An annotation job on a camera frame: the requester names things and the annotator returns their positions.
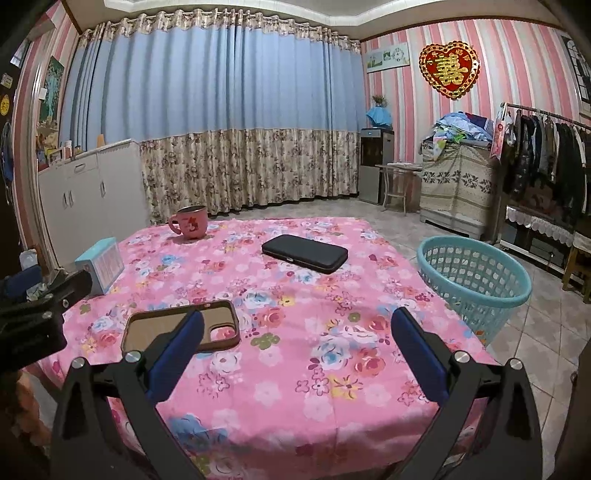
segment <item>teal plastic basket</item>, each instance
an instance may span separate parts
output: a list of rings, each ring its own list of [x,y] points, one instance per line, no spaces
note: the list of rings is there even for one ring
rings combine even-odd
[[[519,262],[492,245],[461,236],[427,238],[417,250],[423,280],[461,315],[484,345],[531,294]]]

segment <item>metal bolt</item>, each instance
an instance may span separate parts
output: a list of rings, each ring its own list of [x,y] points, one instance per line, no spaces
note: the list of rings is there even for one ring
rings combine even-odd
[[[82,368],[86,363],[86,359],[83,356],[78,356],[72,360],[72,368]]]
[[[129,362],[130,364],[134,364],[139,362],[139,359],[142,358],[142,354],[137,350],[132,350],[125,354],[125,361]]]
[[[523,363],[518,358],[512,358],[509,360],[509,366],[513,370],[521,370],[523,368]]]
[[[461,350],[454,353],[453,357],[459,364],[466,364],[470,361],[470,354],[468,352],[463,352]]]

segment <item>black wallet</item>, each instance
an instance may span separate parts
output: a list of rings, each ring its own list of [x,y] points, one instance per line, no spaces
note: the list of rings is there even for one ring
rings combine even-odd
[[[337,245],[294,235],[280,235],[262,244],[262,252],[271,257],[315,270],[332,273],[349,258],[349,251]]]

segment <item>white cabinet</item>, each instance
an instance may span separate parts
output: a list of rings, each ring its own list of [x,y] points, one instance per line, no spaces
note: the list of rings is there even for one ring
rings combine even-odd
[[[41,171],[39,189],[51,244],[62,267],[102,238],[122,241],[150,224],[139,145],[131,140]]]

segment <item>red heart decoration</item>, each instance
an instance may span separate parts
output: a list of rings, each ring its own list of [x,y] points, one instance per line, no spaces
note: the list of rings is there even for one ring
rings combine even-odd
[[[465,95],[480,73],[478,54],[462,41],[427,45],[418,64],[425,80],[452,100]]]

